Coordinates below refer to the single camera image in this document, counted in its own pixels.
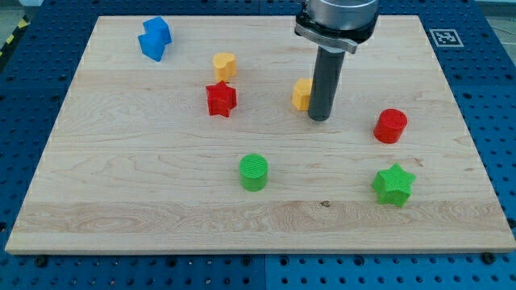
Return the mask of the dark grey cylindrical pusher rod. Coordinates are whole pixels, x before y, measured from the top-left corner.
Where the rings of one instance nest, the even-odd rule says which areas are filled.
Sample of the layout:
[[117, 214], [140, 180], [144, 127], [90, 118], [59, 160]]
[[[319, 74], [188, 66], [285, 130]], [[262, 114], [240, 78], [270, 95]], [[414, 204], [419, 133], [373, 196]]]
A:
[[331, 115], [344, 57], [344, 51], [330, 52], [318, 47], [308, 108], [309, 117], [317, 122]]

